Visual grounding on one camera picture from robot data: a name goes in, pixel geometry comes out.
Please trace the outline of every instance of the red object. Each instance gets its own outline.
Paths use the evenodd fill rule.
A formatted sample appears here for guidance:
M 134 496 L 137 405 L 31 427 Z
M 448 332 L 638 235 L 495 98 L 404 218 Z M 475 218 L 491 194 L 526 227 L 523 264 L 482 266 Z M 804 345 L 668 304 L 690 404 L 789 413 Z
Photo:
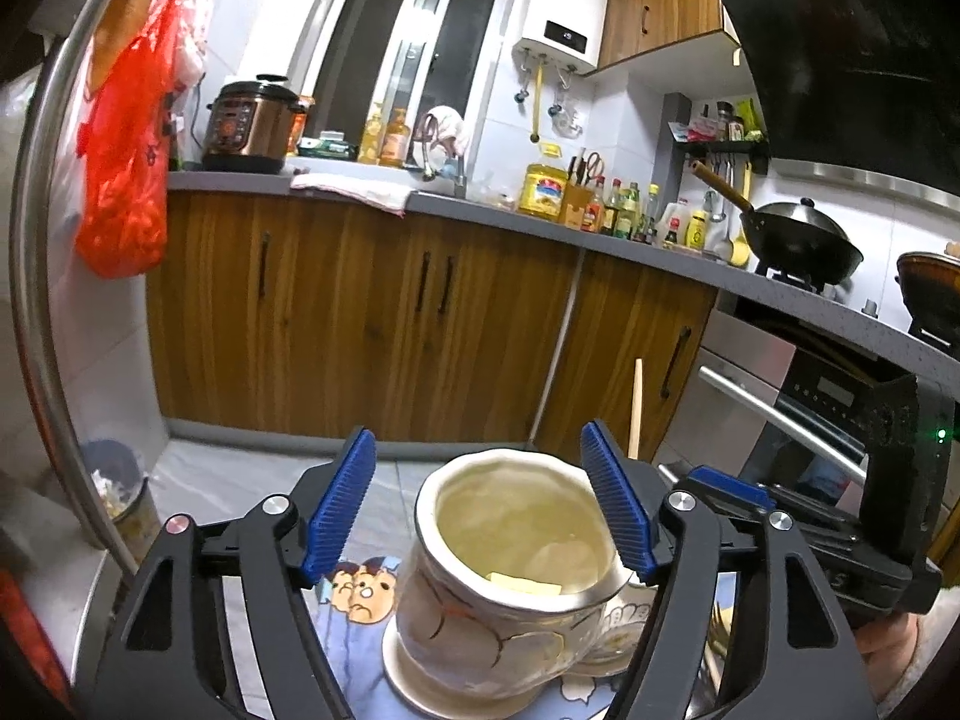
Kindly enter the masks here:
M 45 688 L 69 708 L 70 683 L 64 669 L 16 580 L 6 569 L 0 569 L 0 617 Z
M 186 1 L 154 3 L 141 33 L 114 62 L 77 136 L 78 156 L 86 155 L 86 196 L 76 247 L 102 278 L 144 274 L 166 250 L 165 127 Z

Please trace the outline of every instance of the hand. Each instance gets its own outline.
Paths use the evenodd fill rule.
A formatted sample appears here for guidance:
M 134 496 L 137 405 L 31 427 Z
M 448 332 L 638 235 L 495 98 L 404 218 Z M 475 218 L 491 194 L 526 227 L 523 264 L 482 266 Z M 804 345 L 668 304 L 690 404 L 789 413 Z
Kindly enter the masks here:
M 853 633 L 877 702 L 899 683 L 913 659 L 920 632 L 918 619 L 915 614 L 891 614 Z

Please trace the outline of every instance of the blue ridged pad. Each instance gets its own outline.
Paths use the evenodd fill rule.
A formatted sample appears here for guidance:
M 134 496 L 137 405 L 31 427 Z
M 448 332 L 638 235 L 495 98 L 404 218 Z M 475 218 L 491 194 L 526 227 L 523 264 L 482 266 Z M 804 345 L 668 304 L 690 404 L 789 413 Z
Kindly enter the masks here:
M 776 509 L 774 499 L 763 488 L 741 482 L 736 476 L 712 469 L 710 466 L 697 466 L 696 469 L 690 471 L 686 478 L 709 488 L 714 488 L 714 490 L 719 490 L 720 493 L 726 493 L 747 504 L 747 506 L 754 506 L 757 509 L 763 509 L 765 512 Z
M 370 487 L 376 469 L 373 433 L 360 431 L 342 459 L 334 462 L 339 467 L 334 470 L 326 493 L 320 498 L 320 506 L 307 524 L 306 555 L 301 571 L 313 584 L 337 565 Z
M 620 450 L 611 446 L 596 422 L 588 422 L 580 434 L 580 462 L 597 502 L 620 560 L 648 581 L 658 563 L 653 554 L 651 517 L 645 512 L 630 482 L 620 467 Z

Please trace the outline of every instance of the rice cooker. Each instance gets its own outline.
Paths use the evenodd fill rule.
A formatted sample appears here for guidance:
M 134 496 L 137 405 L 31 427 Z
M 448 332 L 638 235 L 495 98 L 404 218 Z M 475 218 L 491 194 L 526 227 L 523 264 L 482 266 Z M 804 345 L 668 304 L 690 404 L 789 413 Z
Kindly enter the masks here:
M 282 86 L 283 76 L 256 76 L 220 90 L 210 107 L 203 144 L 203 169 L 279 173 L 296 113 L 298 95 Z

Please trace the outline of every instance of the range hood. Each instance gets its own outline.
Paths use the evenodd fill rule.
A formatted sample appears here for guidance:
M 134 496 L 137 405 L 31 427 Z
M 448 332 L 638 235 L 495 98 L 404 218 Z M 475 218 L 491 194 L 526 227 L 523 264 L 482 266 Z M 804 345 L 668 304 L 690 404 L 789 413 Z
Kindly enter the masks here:
M 960 41 L 931 0 L 722 1 L 771 156 L 960 194 Z

